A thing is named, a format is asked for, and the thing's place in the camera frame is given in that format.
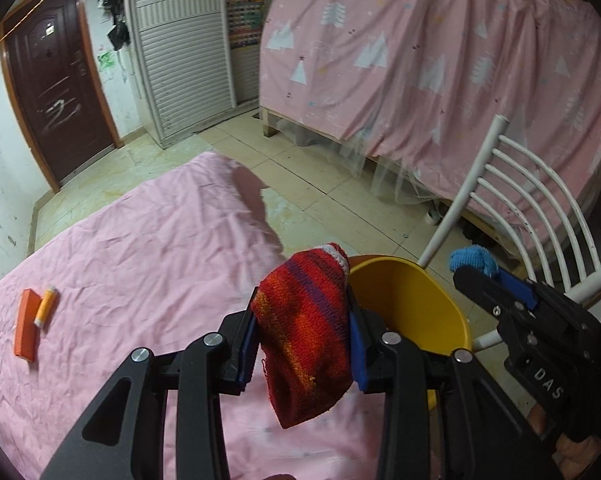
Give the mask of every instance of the door handle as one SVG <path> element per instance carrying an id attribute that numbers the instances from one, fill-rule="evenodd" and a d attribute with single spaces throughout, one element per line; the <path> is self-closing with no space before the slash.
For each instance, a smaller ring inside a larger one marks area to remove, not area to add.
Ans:
<path id="1" fill-rule="evenodd" d="M 71 66 L 78 66 L 78 73 L 80 76 L 84 77 L 87 75 L 87 70 L 85 70 L 85 63 L 83 62 L 83 51 L 77 50 L 74 53 L 74 60 L 71 62 Z"/>

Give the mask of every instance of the dark brown door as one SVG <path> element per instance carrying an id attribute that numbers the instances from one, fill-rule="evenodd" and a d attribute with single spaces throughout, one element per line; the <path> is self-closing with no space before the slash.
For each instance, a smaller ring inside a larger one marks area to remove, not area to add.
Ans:
<path id="1" fill-rule="evenodd" d="M 5 21 L 5 33 L 39 0 Z M 112 143 L 87 63 L 78 0 L 45 0 L 5 38 L 24 119 L 58 181 Z"/>

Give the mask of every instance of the tile floor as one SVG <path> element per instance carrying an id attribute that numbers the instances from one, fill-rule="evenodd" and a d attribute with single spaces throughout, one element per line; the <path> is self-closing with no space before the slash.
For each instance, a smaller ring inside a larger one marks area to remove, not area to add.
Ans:
<path id="1" fill-rule="evenodd" d="M 279 235 L 285 254 L 336 241 L 349 254 L 417 259 L 435 229 L 424 222 L 426 205 L 398 205 L 389 189 L 389 193 L 373 195 L 373 170 L 365 168 L 360 178 L 353 177 L 348 170 L 328 162 L 320 146 L 301 148 L 282 134 L 266 138 L 261 121 L 253 114 L 251 111 L 221 123 L 167 150 L 144 135 L 107 154 L 63 186 L 40 210 L 36 249 L 141 182 L 199 153 L 218 150 L 250 168 L 270 186 L 263 191 L 267 220 Z M 466 245 L 469 241 L 459 229 L 452 232 L 428 271 L 455 299 L 475 336 L 492 330 L 495 323 L 451 284 L 449 253 Z M 479 357 L 525 411 L 529 397 L 504 370 L 504 351 L 495 348 L 481 352 Z"/>

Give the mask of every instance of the red knitted sock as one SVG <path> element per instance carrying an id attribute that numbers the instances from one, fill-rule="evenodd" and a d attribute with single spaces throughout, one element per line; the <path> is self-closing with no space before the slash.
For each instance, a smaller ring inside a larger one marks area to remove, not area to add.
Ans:
<path id="1" fill-rule="evenodd" d="M 296 253 L 267 275 L 251 302 L 283 428 L 325 413 L 351 386 L 348 273 L 336 244 Z"/>

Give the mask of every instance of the door frame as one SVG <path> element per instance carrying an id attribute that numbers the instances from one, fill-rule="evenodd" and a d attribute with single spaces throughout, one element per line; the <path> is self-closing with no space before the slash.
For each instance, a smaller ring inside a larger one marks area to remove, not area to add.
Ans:
<path id="1" fill-rule="evenodd" d="M 54 193 L 58 193 L 60 191 L 60 181 L 56 178 L 56 176 L 52 172 L 52 168 L 49 163 L 45 159 L 36 138 L 32 130 L 29 127 L 29 124 L 24 118 L 23 110 L 20 105 L 20 101 L 18 100 L 18 95 L 16 94 L 16 90 L 14 88 L 14 78 L 12 75 L 12 66 L 9 60 L 9 52 L 7 49 L 7 43 L 2 41 L 5 37 L 5 21 L 9 19 L 15 12 L 18 12 L 22 7 L 30 4 L 33 0 L 23 0 L 21 3 L 14 6 L 10 11 L 5 15 L 5 17 L 0 22 L 0 64 L 2 67 L 3 78 L 5 80 L 5 86 L 7 87 L 7 95 L 9 96 L 9 101 L 14 109 L 14 114 L 16 115 L 16 121 L 18 122 L 18 126 L 23 133 L 23 137 L 29 149 L 32 151 L 32 155 L 38 164 L 38 167 L 42 171 L 42 174 L 45 176 L 47 183 L 52 188 Z M 92 49 L 92 42 L 89 36 L 89 27 L 87 25 L 87 14 L 85 12 L 85 0 L 76 0 L 76 7 L 78 11 L 78 23 L 80 25 L 80 36 L 83 43 L 83 50 L 85 53 L 85 61 L 88 66 L 88 73 L 92 80 L 92 84 L 94 85 L 94 89 L 96 90 L 96 96 L 98 98 L 98 103 L 100 104 L 101 112 L 103 113 L 105 123 L 107 124 L 107 129 L 109 130 L 110 135 L 112 136 L 112 142 L 116 148 L 122 148 L 124 143 L 120 140 L 120 136 L 118 134 L 118 130 L 116 128 L 116 124 L 114 123 L 114 118 L 112 117 L 112 112 L 109 109 L 109 105 L 107 103 L 107 99 L 103 93 L 103 86 L 101 85 L 100 77 L 98 75 L 98 69 L 96 68 L 96 62 L 94 61 L 94 51 Z"/>

